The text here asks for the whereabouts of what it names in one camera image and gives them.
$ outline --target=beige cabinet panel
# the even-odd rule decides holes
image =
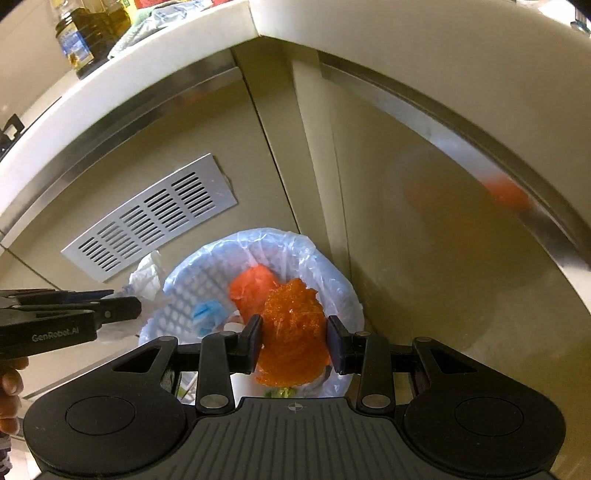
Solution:
[[[228,177],[238,205],[162,246],[167,273],[204,244],[236,231],[265,226],[297,231],[246,87],[236,82],[153,123],[111,152],[54,200],[11,250],[60,288],[104,287],[61,249],[146,187],[207,153]],[[120,288],[134,269],[107,284]]]
[[[431,336],[548,395],[554,471],[591,471],[591,317],[556,265],[451,159],[327,84],[353,286],[391,341]]]
[[[0,290],[53,288],[45,279],[0,247]]]
[[[242,70],[300,232],[332,259],[314,165],[283,43],[257,38],[232,49]]]

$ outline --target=wall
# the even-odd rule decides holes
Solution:
[[[55,39],[49,0],[24,0],[0,22],[0,64],[2,128],[70,70]]]

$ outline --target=metal edge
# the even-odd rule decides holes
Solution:
[[[156,120],[242,79],[229,50],[199,60],[160,80],[97,121],[55,156],[0,216],[9,248],[63,190],[109,152]]]
[[[391,115],[480,183],[491,175],[527,196],[508,208],[529,230],[591,313],[591,228],[564,197],[515,153],[433,99],[347,60],[319,52],[322,76]]]

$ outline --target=trash can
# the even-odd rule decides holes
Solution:
[[[230,283],[250,267],[268,267],[281,283],[300,278],[308,288],[318,291],[317,299],[325,315],[338,315],[350,332],[363,330],[361,304],[349,280],[317,249],[312,241],[292,232],[261,228],[238,232],[212,242],[186,258],[168,276],[164,293],[168,304],[158,310],[142,329],[139,344],[162,335],[172,335],[180,343],[201,339],[193,328],[193,311],[200,303],[217,300],[226,311],[236,306],[228,296]],[[255,384],[254,376],[232,376],[236,399],[269,394],[272,389]],[[192,375],[183,377],[188,387]],[[290,392],[293,397],[338,397],[345,395],[351,375],[330,374]]]

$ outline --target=ventilation grille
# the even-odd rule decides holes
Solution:
[[[61,253],[95,280],[105,281],[233,205],[236,199],[208,154],[124,203]]]

